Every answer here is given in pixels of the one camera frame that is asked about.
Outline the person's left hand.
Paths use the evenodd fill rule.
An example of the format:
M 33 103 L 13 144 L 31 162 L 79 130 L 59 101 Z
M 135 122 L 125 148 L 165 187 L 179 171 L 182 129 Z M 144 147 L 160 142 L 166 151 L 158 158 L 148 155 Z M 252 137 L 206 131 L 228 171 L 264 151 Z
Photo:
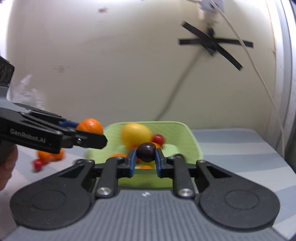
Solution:
M 18 159 L 18 148 L 16 145 L 14 145 L 6 161 L 3 164 L 1 164 L 1 176 L 0 176 L 1 191 L 4 190 L 8 181 L 11 178 L 17 159 Z

